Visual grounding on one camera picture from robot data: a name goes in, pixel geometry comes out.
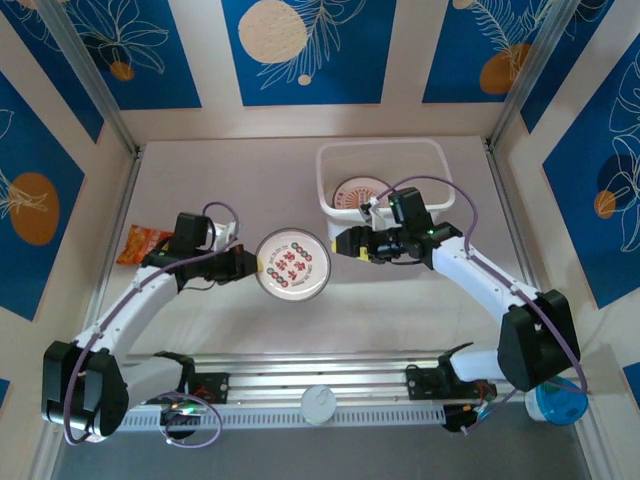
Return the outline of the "orange sunburst plate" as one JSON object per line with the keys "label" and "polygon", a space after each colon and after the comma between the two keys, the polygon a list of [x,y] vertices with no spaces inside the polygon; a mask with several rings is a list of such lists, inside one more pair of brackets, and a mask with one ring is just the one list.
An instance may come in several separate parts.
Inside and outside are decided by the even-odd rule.
{"label": "orange sunburst plate", "polygon": [[357,210],[372,197],[386,191],[390,185],[372,176],[355,176],[341,182],[333,192],[331,206],[334,209]]}

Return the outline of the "aluminium side rail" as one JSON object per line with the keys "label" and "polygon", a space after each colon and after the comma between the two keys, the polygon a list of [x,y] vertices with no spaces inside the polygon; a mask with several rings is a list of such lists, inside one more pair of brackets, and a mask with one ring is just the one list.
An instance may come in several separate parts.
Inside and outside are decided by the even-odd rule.
{"label": "aluminium side rail", "polygon": [[524,282],[522,282],[517,275],[511,275],[509,271],[504,270],[499,262],[493,260],[486,262],[487,265],[490,265],[489,272],[498,274],[497,283],[501,279],[507,281],[507,285],[498,288],[501,294],[506,295],[507,305],[503,307],[505,312],[498,320],[497,362],[501,368],[505,367],[506,376],[509,376],[508,370],[510,370],[507,365],[508,361],[514,361],[515,370],[519,371],[520,368],[523,368],[527,375],[534,371],[544,372],[547,370],[550,372],[553,360],[558,359],[556,355],[557,342],[553,338],[549,339],[549,332],[544,327],[540,330],[535,329],[536,312],[530,308],[526,301],[522,301],[520,297],[513,294],[510,287],[517,287],[518,293],[523,294],[525,299],[530,300],[539,310],[542,309],[543,296],[551,293],[551,290],[539,289],[537,278],[522,243],[521,231],[514,217],[511,198],[508,196],[494,157],[488,149],[485,149],[485,154],[515,248],[516,259],[524,274]]}
{"label": "aluminium side rail", "polygon": [[131,199],[136,186],[137,178],[144,156],[145,146],[139,146],[126,175],[126,182],[121,191],[121,196],[117,203],[116,215],[112,224],[110,236],[108,238],[106,253],[97,279],[96,287],[90,297],[84,320],[84,327],[90,327],[100,317],[101,307],[108,287],[109,277],[116,260],[119,241],[124,229],[124,223],[130,208]]}

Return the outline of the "blue plastic cup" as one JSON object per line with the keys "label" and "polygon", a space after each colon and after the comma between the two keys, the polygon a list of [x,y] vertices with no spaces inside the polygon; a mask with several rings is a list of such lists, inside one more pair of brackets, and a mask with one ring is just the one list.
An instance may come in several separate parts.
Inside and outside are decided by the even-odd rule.
{"label": "blue plastic cup", "polygon": [[586,413],[589,400],[573,382],[556,376],[528,391],[524,404],[532,420],[568,426]]}

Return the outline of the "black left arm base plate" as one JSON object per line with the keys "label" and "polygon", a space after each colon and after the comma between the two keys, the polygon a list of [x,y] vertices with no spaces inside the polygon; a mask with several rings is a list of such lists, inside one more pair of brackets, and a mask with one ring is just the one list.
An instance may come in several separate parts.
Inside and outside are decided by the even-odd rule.
{"label": "black left arm base plate", "polygon": [[169,401],[167,392],[187,393],[210,404],[226,404],[229,394],[228,373],[195,373],[185,384],[181,374],[158,374],[144,378],[128,388],[131,405]]}

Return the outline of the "white plastic bin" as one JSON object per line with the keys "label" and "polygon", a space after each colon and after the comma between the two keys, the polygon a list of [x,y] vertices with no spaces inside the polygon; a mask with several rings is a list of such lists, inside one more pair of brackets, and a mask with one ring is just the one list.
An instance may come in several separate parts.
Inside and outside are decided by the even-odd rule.
{"label": "white plastic bin", "polygon": [[355,176],[377,177],[390,186],[404,182],[417,188],[433,217],[448,210],[456,192],[441,146],[431,139],[352,140],[328,143],[316,154],[319,204],[325,214],[328,237],[365,223],[359,208],[338,210],[331,206],[336,187]]}

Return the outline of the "orange snack packet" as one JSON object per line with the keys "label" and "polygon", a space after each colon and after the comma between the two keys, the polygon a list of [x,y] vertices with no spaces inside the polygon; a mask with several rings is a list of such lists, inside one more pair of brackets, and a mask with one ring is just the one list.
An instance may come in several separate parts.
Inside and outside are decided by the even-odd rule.
{"label": "orange snack packet", "polygon": [[157,245],[172,236],[171,232],[151,229],[132,224],[129,228],[123,250],[116,263],[119,265],[137,265]]}

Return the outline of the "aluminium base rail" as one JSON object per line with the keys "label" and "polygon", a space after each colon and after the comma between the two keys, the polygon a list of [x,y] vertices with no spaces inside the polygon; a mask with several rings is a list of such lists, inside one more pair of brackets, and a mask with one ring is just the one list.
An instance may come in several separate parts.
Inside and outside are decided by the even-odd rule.
{"label": "aluminium base rail", "polygon": [[340,405],[383,405],[410,401],[405,368],[431,368],[428,351],[356,354],[196,355],[195,373],[228,373],[227,404],[291,406],[314,385],[329,387]]}

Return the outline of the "aluminium frame post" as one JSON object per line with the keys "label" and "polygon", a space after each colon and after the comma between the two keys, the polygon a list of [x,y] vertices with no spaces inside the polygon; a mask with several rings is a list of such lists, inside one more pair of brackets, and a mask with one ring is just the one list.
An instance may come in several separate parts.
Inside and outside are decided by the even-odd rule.
{"label": "aluminium frame post", "polygon": [[60,48],[83,89],[109,124],[119,143],[133,158],[138,157],[139,143],[123,120],[120,108],[101,73],[87,51],[64,7],[57,0],[33,0],[41,19]]}
{"label": "aluminium frame post", "polygon": [[491,134],[486,139],[487,151],[494,154],[519,115],[522,106],[538,81],[551,54],[569,24],[581,0],[553,0],[529,53],[508,92]]}

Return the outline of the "black controller board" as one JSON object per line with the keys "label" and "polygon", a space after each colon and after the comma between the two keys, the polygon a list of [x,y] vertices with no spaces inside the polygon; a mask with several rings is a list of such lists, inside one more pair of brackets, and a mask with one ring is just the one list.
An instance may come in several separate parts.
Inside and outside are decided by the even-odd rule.
{"label": "black controller board", "polygon": [[168,443],[182,442],[195,433],[195,430],[186,430],[186,427],[195,427],[200,424],[201,416],[196,413],[194,407],[179,408],[177,403],[162,411],[160,415],[160,432]]}
{"label": "black controller board", "polygon": [[443,428],[448,432],[467,434],[483,418],[488,415],[491,402],[446,404],[443,406],[445,424]]}

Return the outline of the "red character white plate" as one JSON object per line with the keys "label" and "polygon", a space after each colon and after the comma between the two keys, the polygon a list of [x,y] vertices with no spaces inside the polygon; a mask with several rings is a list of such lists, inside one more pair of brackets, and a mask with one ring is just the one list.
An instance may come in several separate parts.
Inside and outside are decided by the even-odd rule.
{"label": "red character white plate", "polygon": [[256,280],[269,295],[299,303],[319,295],[331,276],[325,245],[312,233],[280,229],[265,237],[256,251]]}

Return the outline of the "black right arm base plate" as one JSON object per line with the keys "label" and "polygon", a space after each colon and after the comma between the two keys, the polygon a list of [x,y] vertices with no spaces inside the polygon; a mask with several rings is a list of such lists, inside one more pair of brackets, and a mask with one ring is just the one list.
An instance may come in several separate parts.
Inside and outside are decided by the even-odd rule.
{"label": "black right arm base plate", "polygon": [[405,368],[405,379],[411,400],[492,401],[498,395],[496,385],[487,380],[461,381],[455,374],[415,364]]}

